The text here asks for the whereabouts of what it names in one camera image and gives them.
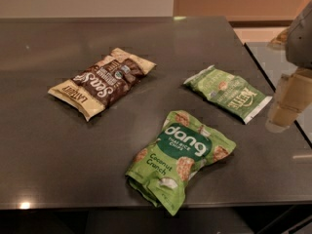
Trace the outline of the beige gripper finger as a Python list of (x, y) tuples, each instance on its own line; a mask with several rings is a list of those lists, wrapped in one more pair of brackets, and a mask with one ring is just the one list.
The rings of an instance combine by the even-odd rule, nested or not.
[(283, 74), (268, 112), (267, 130), (281, 133), (288, 129), (311, 103), (312, 70), (299, 67), (291, 75)]
[(289, 28), (287, 27), (268, 43), (268, 47), (276, 50), (284, 50), (286, 47), (288, 35)]

